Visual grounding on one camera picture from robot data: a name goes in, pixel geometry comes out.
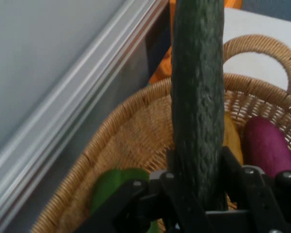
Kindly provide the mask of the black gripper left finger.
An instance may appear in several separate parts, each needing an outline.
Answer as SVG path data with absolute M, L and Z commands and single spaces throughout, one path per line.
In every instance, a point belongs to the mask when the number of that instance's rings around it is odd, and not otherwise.
M 94 186 L 91 211 L 93 233 L 151 233 L 159 219 L 168 233 L 204 233 L 206 215 L 172 168 L 153 178 L 140 168 L 111 169 Z

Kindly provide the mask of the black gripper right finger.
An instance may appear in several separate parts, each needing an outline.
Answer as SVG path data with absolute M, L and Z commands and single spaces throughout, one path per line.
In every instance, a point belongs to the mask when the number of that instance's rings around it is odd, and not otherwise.
M 271 178 L 257 166 L 241 166 L 224 146 L 220 172 L 230 200 L 249 213 L 254 232 L 291 233 L 291 170 Z

